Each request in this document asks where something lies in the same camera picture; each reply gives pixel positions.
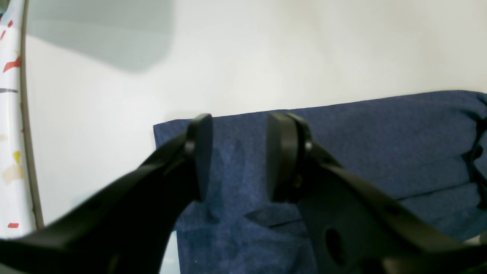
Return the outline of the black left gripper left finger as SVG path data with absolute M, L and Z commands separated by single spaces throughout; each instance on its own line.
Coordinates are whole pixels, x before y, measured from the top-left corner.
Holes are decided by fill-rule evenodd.
M 56 222 L 1 241 L 1 264 L 26 274 L 157 274 L 178 217 L 205 199 L 213 120 L 186 130 Z

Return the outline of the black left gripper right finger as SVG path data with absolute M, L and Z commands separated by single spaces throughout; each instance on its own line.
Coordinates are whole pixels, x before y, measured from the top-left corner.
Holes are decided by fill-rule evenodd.
M 268 115 L 267 191 L 297 206 L 320 274 L 485 274 L 486 245 L 467 245 L 350 173 L 293 114 Z

